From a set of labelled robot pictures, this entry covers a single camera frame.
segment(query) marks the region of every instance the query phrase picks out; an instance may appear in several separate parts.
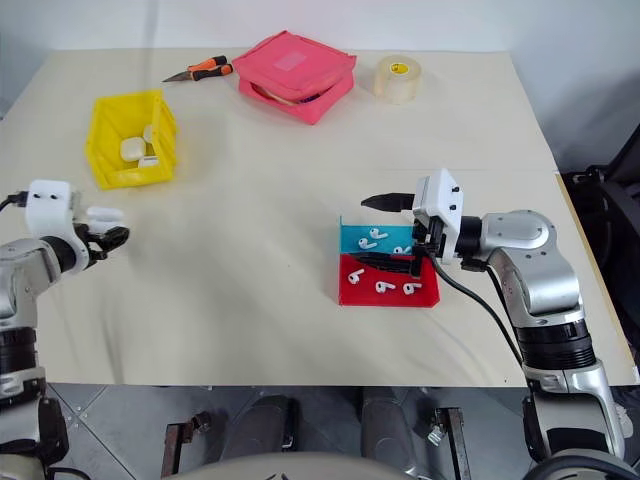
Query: white table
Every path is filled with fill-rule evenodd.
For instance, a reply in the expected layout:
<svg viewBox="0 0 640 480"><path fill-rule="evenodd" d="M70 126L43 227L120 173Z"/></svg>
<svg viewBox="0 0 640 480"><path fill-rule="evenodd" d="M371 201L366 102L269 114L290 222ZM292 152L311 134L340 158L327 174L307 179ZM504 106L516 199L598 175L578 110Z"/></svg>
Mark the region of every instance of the white table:
<svg viewBox="0 0 640 480"><path fill-rule="evenodd" d="M40 299L38 347L58 382L521 386L488 315L441 285L433 309L340 307L338 222L408 224L359 206L449 168L465 214L530 208L557 225L613 384L633 361L557 185L555 164L506 54L418 53L403 106L370 93L385 52L358 53L357 85L310 127L246 99L237 77L163 84L180 128L166 184L101 191L83 154L93 100L156 88L213 54L56 52L0 123L0 191L65 179L126 212L131 239ZM26 234L3 212L0 241ZM486 276L447 270L499 303Z"/></svg>

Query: pink case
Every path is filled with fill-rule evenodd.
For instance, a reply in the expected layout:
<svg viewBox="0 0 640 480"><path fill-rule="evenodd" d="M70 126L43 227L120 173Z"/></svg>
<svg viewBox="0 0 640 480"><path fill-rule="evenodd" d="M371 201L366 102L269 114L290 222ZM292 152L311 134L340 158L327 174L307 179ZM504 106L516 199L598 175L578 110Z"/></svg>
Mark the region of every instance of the pink case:
<svg viewBox="0 0 640 480"><path fill-rule="evenodd" d="M314 124L340 97L353 88L356 57L308 38L283 31L263 40L233 60L240 92ZM290 102L267 98L254 88Z"/></svg>

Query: yellow plastic container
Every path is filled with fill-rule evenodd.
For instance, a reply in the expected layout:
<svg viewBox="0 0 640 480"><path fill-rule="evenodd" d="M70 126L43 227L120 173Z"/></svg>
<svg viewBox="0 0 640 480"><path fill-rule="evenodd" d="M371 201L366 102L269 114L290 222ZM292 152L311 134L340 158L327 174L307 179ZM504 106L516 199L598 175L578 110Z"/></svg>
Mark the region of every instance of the yellow plastic container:
<svg viewBox="0 0 640 480"><path fill-rule="evenodd" d="M120 143L125 138L141 137L149 124L158 164L138 168L137 162L122 160ZM171 180L176 164L176 130L162 90L97 99L85 152L98 185L109 189Z"/></svg>

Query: tape roll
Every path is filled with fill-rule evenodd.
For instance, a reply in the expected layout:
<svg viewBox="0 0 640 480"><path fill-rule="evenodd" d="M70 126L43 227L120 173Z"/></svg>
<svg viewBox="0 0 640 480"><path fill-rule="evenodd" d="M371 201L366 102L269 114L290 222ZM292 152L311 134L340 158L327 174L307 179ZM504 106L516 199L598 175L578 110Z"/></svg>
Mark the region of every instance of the tape roll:
<svg viewBox="0 0 640 480"><path fill-rule="evenodd" d="M378 62L373 93L389 103L406 103L416 96L422 68L413 58L390 55Z"/></svg>

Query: white earbud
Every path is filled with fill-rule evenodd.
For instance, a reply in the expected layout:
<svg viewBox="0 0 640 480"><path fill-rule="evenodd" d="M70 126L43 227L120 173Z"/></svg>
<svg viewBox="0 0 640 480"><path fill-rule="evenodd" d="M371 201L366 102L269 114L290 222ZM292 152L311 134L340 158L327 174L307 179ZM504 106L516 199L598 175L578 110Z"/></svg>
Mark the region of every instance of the white earbud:
<svg viewBox="0 0 640 480"><path fill-rule="evenodd" d="M360 275L363 273L364 273L364 268L361 268L360 270L356 270L355 272L351 272L347 277L347 280L349 280L349 283L351 285L355 285L360 281Z"/></svg>
<svg viewBox="0 0 640 480"><path fill-rule="evenodd" d="M402 290L404 290L405 295L413 295L416 291L416 288L422 288L421 283L405 283L402 286Z"/></svg>
<svg viewBox="0 0 640 480"><path fill-rule="evenodd" d="M387 289L393 290L395 288L396 286L393 283L376 282L376 292L378 293L384 293Z"/></svg>
<svg viewBox="0 0 640 480"><path fill-rule="evenodd" d="M363 250L369 250L370 248L377 247L378 244L376 242L369 243L369 240L366 238L361 238L358 240L358 246Z"/></svg>
<svg viewBox="0 0 640 480"><path fill-rule="evenodd" d="M411 253L411 247L407 247L407 248L402 248L402 247L395 247L393 249L393 253Z"/></svg>
<svg viewBox="0 0 640 480"><path fill-rule="evenodd" d="M375 240L381 240L389 236L388 233L380 233L380 230L378 230L377 228L372 228L371 230L369 230L369 235Z"/></svg>

